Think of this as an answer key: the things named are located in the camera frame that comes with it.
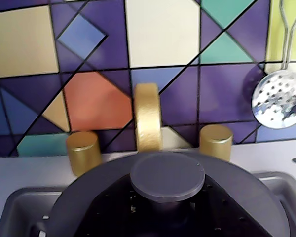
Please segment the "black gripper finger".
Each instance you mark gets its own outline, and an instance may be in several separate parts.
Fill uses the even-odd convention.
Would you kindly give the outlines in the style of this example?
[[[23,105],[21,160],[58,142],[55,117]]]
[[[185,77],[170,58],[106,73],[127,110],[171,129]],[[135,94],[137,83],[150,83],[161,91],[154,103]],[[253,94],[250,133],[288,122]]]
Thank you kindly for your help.
[[[192,198],[193,237],[269,237],[264,229],[216,181],[206,178]]]
[[[86,237],[138,237],[140,197],[130,174],[96,196],[85,215]]]

